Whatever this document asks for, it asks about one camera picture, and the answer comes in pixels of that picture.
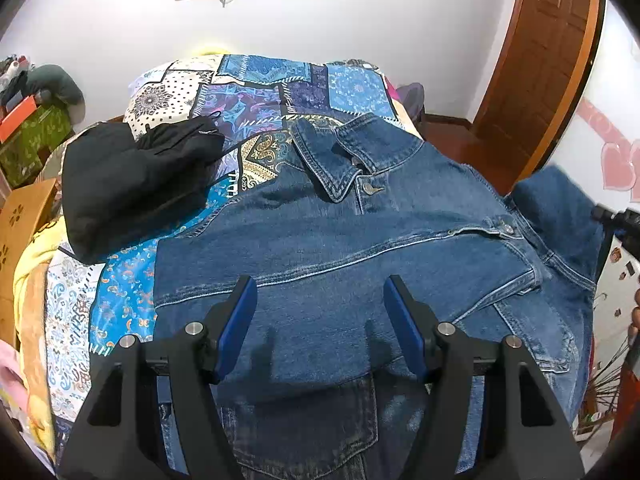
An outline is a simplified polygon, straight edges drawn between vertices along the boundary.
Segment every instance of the paw print cutout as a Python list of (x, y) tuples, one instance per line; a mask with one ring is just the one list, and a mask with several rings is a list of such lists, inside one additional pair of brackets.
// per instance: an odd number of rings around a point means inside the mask
[(11, 227), (14, 226), (14, 224), (20, 219), (20, 215), (22, 214), (22, 212), (24, 211), (24, 208), (22, 207), (22, 204), (18, 204), (18, 207), (14, 209), (14, 211), (12, 212), (11, 218), (9, 218), (9, 225)]
[(4, 267), (4, 264), (6, 262), (6, 254), (9, 252), (9, 247), (7, 247), (5, 244), (2, 244), (2, 249), (0, 249), (0, 271), (2, 271), (2, 268)]

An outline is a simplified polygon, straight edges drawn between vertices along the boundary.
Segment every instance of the denim jacket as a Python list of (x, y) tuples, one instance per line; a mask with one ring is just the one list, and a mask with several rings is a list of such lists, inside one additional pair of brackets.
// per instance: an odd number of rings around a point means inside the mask
[[(588, 374), (602, 234), (590, 201), (556, 168), (506, 199), (471, 167), (366, 114), (337, 128), (300, 120), (279, 176), (158, 245), (156, 337), (204, 317), (240, 274), (258, 307), (217, 388), (245, 475), (395, 478), (425, 412), (383, 306), (399, 274), (475, 337), (514, 333), (568, 419)], [(459, 469), (473, 463), (474, 382)]]

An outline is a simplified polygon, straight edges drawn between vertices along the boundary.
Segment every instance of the patchwork bedspread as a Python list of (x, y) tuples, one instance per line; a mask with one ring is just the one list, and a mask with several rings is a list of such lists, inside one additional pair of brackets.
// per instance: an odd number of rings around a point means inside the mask
[(373, 112), (419, 136), (390, 82), (361, 60), (315, 65), (236, 54), (201, 56), (149, 70), (130, 86), (124, 121), (136, 138), (148, 127), (220, 112), (225, 155), (212, 176), (206, 208), (163, 236), (84, 266), (67, 243), (47, 275), (47, 370), (60, 451), (90, 387), (90, 354), (108, 355), (125, 334), (150, 341), (156, 314), (158, 240), (205, 219), (230, 197), (277, 176), (298, 118), (337, 126)]

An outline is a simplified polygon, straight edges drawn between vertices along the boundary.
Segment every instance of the brown door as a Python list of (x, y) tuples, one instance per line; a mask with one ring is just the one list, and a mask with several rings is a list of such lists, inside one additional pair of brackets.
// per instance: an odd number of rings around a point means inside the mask
[(559, 133), (587, 65), (599, 1), (516, 0), (473, 127), (508, 168), (511, 185), (536, 168)]

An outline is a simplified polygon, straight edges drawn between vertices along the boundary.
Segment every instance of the red-brown floor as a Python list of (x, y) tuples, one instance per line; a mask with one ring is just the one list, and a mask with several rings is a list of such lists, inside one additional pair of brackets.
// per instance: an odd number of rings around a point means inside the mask
[(500, 194), (506, 194), (517, 178), (481, 139), (459, 124), (422, 122), (418, 130), (424, 140), (456, 162), (469, 164), (478, 170)]

